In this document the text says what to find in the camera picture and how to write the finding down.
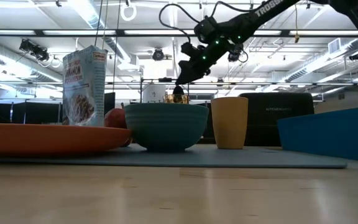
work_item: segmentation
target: blue ceramic bowl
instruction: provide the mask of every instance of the blue ceramic bowl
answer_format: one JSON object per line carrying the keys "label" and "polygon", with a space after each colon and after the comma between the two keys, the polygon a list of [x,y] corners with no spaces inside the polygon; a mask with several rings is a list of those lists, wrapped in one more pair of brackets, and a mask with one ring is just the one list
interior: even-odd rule
{"label": "blue ceramic bowl", "polygon": [[148,151],[180,152],[203,135],[209,109],[174,103],[138,103],[124,107],[135,142]]}

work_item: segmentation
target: wooden table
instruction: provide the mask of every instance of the wooden table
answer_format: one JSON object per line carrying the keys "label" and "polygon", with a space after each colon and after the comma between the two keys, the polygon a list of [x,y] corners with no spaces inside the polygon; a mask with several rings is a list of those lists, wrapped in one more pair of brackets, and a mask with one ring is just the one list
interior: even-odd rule
{"label": "wooden table", "polygon": [[358,223],[348,169],[0,164],[0,223]]}

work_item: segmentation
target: gray mat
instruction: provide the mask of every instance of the gray mat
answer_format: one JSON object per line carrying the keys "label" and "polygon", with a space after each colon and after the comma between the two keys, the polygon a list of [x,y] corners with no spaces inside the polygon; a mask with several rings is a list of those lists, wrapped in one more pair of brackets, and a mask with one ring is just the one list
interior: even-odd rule
{"label": "gray mat", "polygon": [[186,152],[175,154],[145,152],[131,147],[87,157],[16,158],[0,157],[0,162],[28,162],[42,164],[78,164],[106,166],[158,167],[241,167],[241,168],[346,168],[346,162],[331,157],[299,152],[245,147],[243,150],[219,150],[215,145],[196,145]]}

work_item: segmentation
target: orange tray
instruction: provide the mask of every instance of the orange tray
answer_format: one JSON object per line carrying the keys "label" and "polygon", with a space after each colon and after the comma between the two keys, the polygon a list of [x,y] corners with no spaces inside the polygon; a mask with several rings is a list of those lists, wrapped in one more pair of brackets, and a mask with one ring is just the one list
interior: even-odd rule
{"label": "orange tray", "polygon": [[125,144],[131,130],[41,124],[0,124],[0,155],[89,154]]}

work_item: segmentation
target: cereal box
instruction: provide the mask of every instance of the cereal box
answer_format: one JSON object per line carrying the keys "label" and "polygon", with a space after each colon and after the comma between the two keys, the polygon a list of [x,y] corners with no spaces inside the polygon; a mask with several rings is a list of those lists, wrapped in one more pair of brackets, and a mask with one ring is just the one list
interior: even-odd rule
{"label": "cereal box", "polygon": [[63,58],[63,124],[103,126],[106,59],[95,46]]}

